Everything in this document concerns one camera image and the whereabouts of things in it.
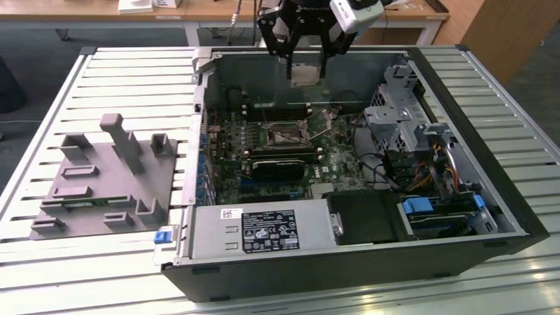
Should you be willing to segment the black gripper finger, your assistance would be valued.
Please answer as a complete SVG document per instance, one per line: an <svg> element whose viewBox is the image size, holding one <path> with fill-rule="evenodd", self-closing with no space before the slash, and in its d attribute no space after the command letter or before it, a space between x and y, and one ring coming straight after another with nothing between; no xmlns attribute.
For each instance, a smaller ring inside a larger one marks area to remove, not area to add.
<svg viewBox="0 0 560 315"><path fill-rule="evenodd" d="M282 41L277 39L273 32L277 19L282 21L288 29L288 36ZM257 24L265 47L269 55L285 59L286 79L292 79L293 53L302 36L300 20L301 15L297 8L265 8L258 11Z"/></svg>
<svg viewBox="0 0 560 315"><path fill-rule="evenodd" d="M356 33L345 33L340 25L333 25L321 32L320 77L326 74L326 61L337 54L345 54L356 38Z"/></svg>

